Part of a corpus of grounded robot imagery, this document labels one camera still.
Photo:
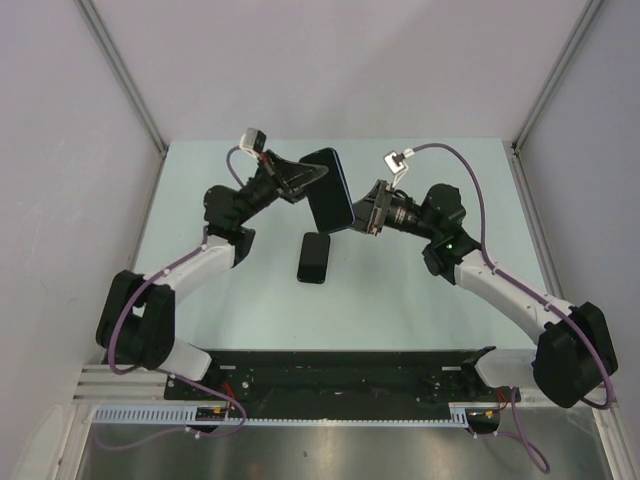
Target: black smartphone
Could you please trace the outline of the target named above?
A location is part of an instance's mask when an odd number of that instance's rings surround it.
[[[326,233],[305,233],[302,239],[298,280],[303,283],[324,283],[327,277],[331,237]]]
[[[356,217],[338,152],[323,148],[301,158],[300,163],[323,165],[329,169],[325,176],[307,187],[309,207],[318,232],[333,233],[353,225]]]

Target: metal frame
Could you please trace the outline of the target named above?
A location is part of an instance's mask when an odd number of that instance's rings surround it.
[[[122,91],[124,95],[129,100],[131,104],[131,108],[133,108],[134,112],[142,122],[149,138],[153,142],[154,146],[160,153],[161,157],[164,158],[167,153],[167,142],[165,142],[158,130],[158,127],[149,112],[149,107],[145,103],[138,87],[136,86],[131,74],[129,73],[129,69],[127,68],[120,52],[116,48],[115,43],[109,31],[107,30],[107,26],[104,21],[100,17],[98,10],[93,4],[92,0],[73,0],[76,6],[78,7],[78,11],[82,15],[87,27],[93,34],[93,37],[100,47],[100,50],[104,54],[104,58],[109,64],[111,71],[116,77],[116,80],[122,87]]]
[[[162,160],[164,160],[168,149],[167,143],[163,140],[142,95],[118,52],[106,25],[100,18],[95,5],[92,0],[74,0],[74,3],[94,35],[107,63],[111,67],[118,83],[121,85],[125,96],[130,101],[136,115],[142,121],[149,138],[161,155]],[[542,268],[546,287],[550,293],[559,297],[562,297],[562,288],[544,235],[540,216],[536,210],[535,202],[522,168],[520,151],[532,127],[552,97],[567,67],[576,55],[587,32],[593,26],[605,3],[606,0],[590,0],[587,3],[517,137],[510,146],[505,144],[505,151],[509,158],[513,178],[522,202],[536,254]],[[162,165],[156,178],[156,185],[151,197],[151,202],[153,202],[153,198],[155,197],[161,172]],[[146,220],[142,227],[140,238],[142,238],[145,226]],[[136,256],[139,247],[140,242],[136,247]],[[58,480],[73,480],[76,478],[80,468],[82,454],[88,441],[89,429],[96,412],[103,412],[99,414],[98,421],[108,421],[108,414],[105,412],[109,411],[122,412],[127,409],[128,411],[144,410],[147,412],[182,411],[187,412],[186,414],[188,415],[188,412],[191,412],[196,405],[223,406],[224,404],[224,402],[220,401],[166,401],[163,399],[165,381],[166,376],[157,372],[138,371],[123,377],[111,373],[107,366],[90,365],[83,369],[74,396],[72,405],[73,414],[67,425],[67,433],[64,439],[60,461],[58,462],[57,476],[55,478]],[[603,392],[596,393],[597,396],[603,395]],[[539,390],[521,390],[521,394],[521,406],[524,408],[554,406]],[[483,408],[490,406],[491,405],[481,403],[450,404],[451,412],[454,415],[459,415],[461,411],[464,412],[464,408]],[[184,421],[183,417],[179,415],[176,417],[179,417],[179,421]],[[629,449],[630,442],[617,405],[613,409],[604,412],[594,410],[594,418],[614,478],[616,480],[640,478],[637,460],[634,453]],[[120,418],[120,420],[128,421],[127,418]],[[457,425],[450,426],[459,427],[462,425],[458,423]]]
[[[540,216],[535,207],[531,189],[522,167],[521,154],[513,147],[505,145],[507,158],[522,203],[523,211],[534,243],[538,262],[542,269],[545,285],[553,295],[560,295],[562,289],[553,263]],[[635,453],[631,450],[631,442],[622,421],[622,414],[617,403],[610,410],[593,410],[594,419],[600,433],[600,440],[605,450],[609,468],[615,480],[633,480],[640,478],[640,469]]]
[[[593,27],[598,15],[604,8],[607,0],[589,0],[587,5],[582,10],[582,14],[578,19],[576,25],[573,27],[569,39],[565,43],[560,56],[556,60],[556,63],[551,68],[551,72],[547,77],[542,90],[538,94],[538,97],[533,102],[533,107],[529,111],[524,124],[518,131],[516,138],[513,141],[514,150],[520,152],[522,146],[527,141],[531,129],[535,125],[536,121],[540,117],[540,114],[544,110],[545,106],[549,102],[553,93],[555,92],[560,81],[564,77],[567,67],[571,63],[571,60],[576,56],[582,42],[584,41],[587,33]]]
[[[133,251],[133,255],[131,255],[131,260],[129,262],[129,267],[133,268],[138,261],[138,256],[140,255],[140,249],[142,248],[142,239],[144,238],[144,233],[147,230],[147,225],[149,224],[149,217],[151,217],[151,207],[153,206],[153,202],[156,200],[156,195],[158,193],[158,187],[160,186],[160,179],[162,178],[162,172],[164,170],[166,153],[169,151],[169,147],[167,147],[166,151],[160,156],[160,165],[158,166],[158,171],[155,174],[155,178],[153,179],[153,189],[151,190],[151,195],[149,195],[149,200],[146,205],[146,211],[144,214],[144,219],[142,220],[142,225],[140,226],[140,233],[138,234],[138,240],[136,241],[136,246]]]

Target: purple cable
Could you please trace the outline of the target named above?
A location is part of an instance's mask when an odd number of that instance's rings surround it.
[[[531,288],[524,285],[518,279],[512,277],[508,273],[505,273],[499,268],[497,268],[495,263],[491,261],[491,258],[489,257],[489,253],[487,252],[487,242],[486,242],[487,220],[486,220],[484,196],[482,195],[482,190],[480,189],[480,182],[478,182],[478,177],[476,177],[476,174],[471,168],[471,165],[469,164],[469,162],[455,148],[445,143],[425,143],[424,145],[420,145],[419,147],[414,148],[413,151],[419,152],[421,150],[426,150],[427,148],[442,148],[444,150],[447,150],[449,153],[453,154],[458,160],[460,160],[460,162],[467,169],[467,172],[469,173],[469,176],[471,177],[471,180],[473,181],[473,185],[476,189],[476,193],[478,195],[478,202],[480,204],[480,249],[482,253],[482,258],[484,259],[487,266],[492,270],[494,274],[499,275],[500,277],[504,278],[507,282],[509,282],[511,285],[525,292],[531,298],[536,300],[540,305],[546,306],[547,301],[545,300],[544,297],[542,297],[541,295],[533,291]],[[600,355],[598,355],[598,352],[594,348],[589,338],[584,334],[584,332],[580,329],[580,327],[578,327],[578,325],[573,320],[571,320],[571,318],[569,318],[569,316],[566,313],[564,313],[555,305],[549,305],[548,309],[549,311],[553,312],[557,317],[564,320],[566,324],[569,325],[569,327],[576,333],[580,341],[586,347],[589,354],[593,357],[593,360],[598,368],[598,371],[602,376],[602,380],[604,382],[604,386],[606,390],[606,400],[604,404],[599,405],[586,398],[583,398],[582,401],[592,408],[596,408],[598,410],[607,410],[609,407],[611,407],[611,404],[615,401],[615,393],[613,391],[613,384],[611,383],[611,378],[607,373],[607,369],[604,366],[604,363],[600,359]]]
[[[171,372],[166,372],[164,370],[158,370],[161,373],[166,373],[167,375],[173,375]],[[242,406],[242,404],[240,402],[238,402],[236,399],[225,395],[224,393],[220,393],[220,392],[216,392],[215,390],[212,390],[211,388],[205,387],[204,385],[199,384],[198,382],[194,382],[193,380],[190,380],[186,377],[183,377],[182,375],[174,375],[175,378],[177,380],[180,380],[181,382],[184,382],[188,385],[191,385],[194,388],[198,388],[200,390],[202,390],[205,393],[208,393],[209,395],[213,395],[215,397],[221,398],[223,400],[226,400],[227,402],[233,404],[242,414],[242,419],[240,420],[240,423],[235,425],[232,429],[230,430],[226,430],[224,432],[218,432],[217,430],[211,433],[207,433],[207,432],[201,432],[199,430],[196,430],[195,435],[196,436],[201,436],[201,437],[206,437],[206,438],[223,438],[223,437],[228,437],[230,435],[233,435],[234,433],[236,433],[238,430],[240,430],[241,428],[243,428],[245,426],[245,424],[247,423],[247,411],[245,410],[245,408]],[[136,448],[136,447],[140,447],[146,443],[152,442],[153,440],[156,440],[160,437],[164,437],[165,435],[169,435],[170,433],[177,433],[177,432],[188,432],[191,431],[192,429],[190,429],[190,427],[187,426],[180,426],[180,427],[171,427],[171,428],[167,428],[165,430],[161,430],[159,432],[156,432],[152,435],[149,435],[148,437],[145,437],[143,439],[140,439],[136,442],[133,443],[128,443],[126,445],[107,445],[106,443],[104,443],[102,440],[100,440],[100,438],[98,437],[98,435],[94,435],[93,436],[93,440],[96,442],[96,445],[98,445],[100,448],[104,449],[104,450],[109,450],[111,452],[122,452],[125,450],[130,450],[132,448]]]
[[[132,367],[128,367],[125,369],[120,369],[118,368],[118,366],[116,365],[116,345],[118,344],[118,337],[120,335],[120,332],[122,331],[122,325],[124,324],[124,321],[126,320],[127,316],[129,315],[129,313],[131,312],[131,309],[133,308],[133,306],[135,305],[136,301],[138,300],[138,298],[140,298],[140,295],[142,295],[142,293],[149,287],[149,285],[151,285],[153,282],[155,282],[156,280],[158,280],[160,277],[162,277],[162,275],[164,275],[165,270],[173,270],[174,268],[182,265],[184,262],[192,259],[193,257],[195,257],[198,253],[200,253],[202,251],[202,246],[205,245],[207,243],[207,230],[206,227],[203,228],[203,232],[202,232],[202,243],[200,244],[200,246],[198,246],[197,248],[195,248],[194,250],[192,250],[191,252],[187,253],[185,256],[179,258],[178,260],[176,260],[175,262],[171,263],[170,265],[168,265],[167,267],[163,268],[162,270],[160,270],[159,272],[157,272],[156,274],[152,275],[151,277],[149,277],[147,280],[145,280],[145,282],[140,285],[140,287],[138,287],[138,289],[133,293],[133,295],[131,296],[131,298],[129,299],[129,301],[126,303],[126,305],[124,306],[124,308],[122,309],[122,312],[120,313],[120,316],[118,317],[118,320],[116,321],[116,325],[113,328],[113,333],[111,334],[111,339],[109,340],[109,348],[107,350],[107,358],[109,361],[109,367],[111,368],[111,371],[113,373],[115,373],[116,375],[125,375],[129,372],[132,372],[134,370],[136,370],[138,367],[136,365],[132,366]],[[198,388],[200,390],[202,390],[205,393],[208,393],[209,395],[213,395],[215,397],[221,398],[222,400],[225,400],[227,402],[229,402],[230,404],[233,404],[242,414],[242,419],[240,421],[240,423],[238,425],[236,425],[235,427],[233,427],[231,430],[227,430],[225,432],[212,432],[212,433],[206,433],[206,432],[200,432],[198,431],[196,433],[196,435],[200,435],[203,437],[208,437],[208,438],[221,438],[221,437],[227,437],[229,435],[233,435],[234,433],[236,433],[238,430],[240,430],[241,428],[243,428],[247,422],[247,411],[244,409],[244,407],[240,404],[240,402],[238,402],[236,399],[225,395],[224,393],[220,393],[217,392],[209,387],[205,387],[204,385],[199,384],[198,382],[195,382],[189,378],[183,377],[182,375],[174,375],[171,372],[166,372],[164,370],[158,370],[161,373],[165,373],[167,375],[173,375],[175,376],[176,379],[180,380],[181,382],[184,382],[188,385],[191,385],[194,388]],[[174,433],[174,432],[179,432],[179,431],[184,431],[185,427],[172,427],[172,428],[168,428],[166,430],[162,430],[160,432],[154,433],[153,435],[150,435],[146,438],[143,438],[142,440],[138,440],[137,442],[134,443],[130,443],[127,445],[119,445],[119,446],[110,446],[110,445],[106,445],[104,444],[98,437],[97,435],[94,435],[94,440],[96,442],[96,444],[101,447],[104,448],[106,450],[111,450],[111,451],[123,451],[123,450],[128,450],[130,448],[135,448],[138,447],[140,445],[143,445],[147,442],[150,442],[152,440],[155,440],[157,438],[163,437],[164,435],[168,435],[169,433]]]
[[[229,173],[231,174],[231,176],[234,178],[234,180],[236,182],[238,182],[238,185],[240,185],[240,187],[244,187],[244,182],[242,180],[240,180],[240,177],[238,176],[238,174],[236,173],[236,171],[233,168],[233,165],[231,165],[231,157],[233,156],[234,153],[236,153],[238,150],[240,150],[239,146],[235,146],[233,147],[231,150],[229,150],[227,152],[227,168],[229,169]]]
[[[182,265],[187,260],[191,260],[193,257],[195,257],[198,253],[202,251],[202,245],[205,245],[206,243],[207,243],[207,231],[205,228],[203,229],[203,232],[202,232],[202,243],[200,244],[200,246],[198,246],[191,252],[187,253],[184,257],[179,258],[175,262],[171,263],[170,265],[166,266],[159,272],[149,277],[147,280],[144,281],[142,285],[140,285],[140,287],[138,287],[138,289],[133,293],[133,295],[131,295],[131,298],[125,304],[124,308],[122,309],[122,312],[120,312],[120,316],[118,317],[118,320],[116,321],[116,324],[113,327],[113,333],[111,334],[111,339],[109,340],[109,348],[107,350],[107,359],[109,361],[109,367],[111,367],[111,371],[113,373],[115,373],[116,375],[126,375],[127,373],[133,372],[134,370],[138,369],[136,365],[129,368],[125,368],[125,369],[118,368],[118,366],[116,365],[116,345],[118,343],[118,337],[120,336],[120,332],[122,331],[122,325],[124,325],[124,321],[127,319],[127,316],[131,312],[131,309],[133,308],[135,303],[138,301],[138,298],[140,298],[140,295],[142,295],[142,293],[149,287],[149,285],[151,285],[160,277],[162,277],[162,275],[164,275],[165,270],[173,270],[174,268]]]
[[[538,447],[536,447],[533,443],[531,443],[529,441],[529,439],[526,437],[526,435],[524,433],[524,429],[522,428],[522,421],[520,420],[520,413],[518,412],[518,410],[516,408],[516,395],[517,395],[517,392],[518,392],[517,388],[512,388],[511,389],[511,413],[513,414],[513,421],[516,424],[516,430],[518,430],[518,433],[495,432],[495,433],[481,433],[481,434],[479,434],[479,433],[474,432],[473,429],[471,428],[471,426],[469,426],[469,433],[473,434],[474,438],[503,437],[503,438],[511,438],[512,440],[517,440],[518,442],[522,443],[524,448],[527,450],[527,455],[529,455],[529,458],[534,463],[534,465],[538,468],[538,470],[540,470],[545,475],[549,475],[549,473],[551,473],[551,465],[549,465],[549,461],[544,456],[542,451],[540,451],[540,449]]]

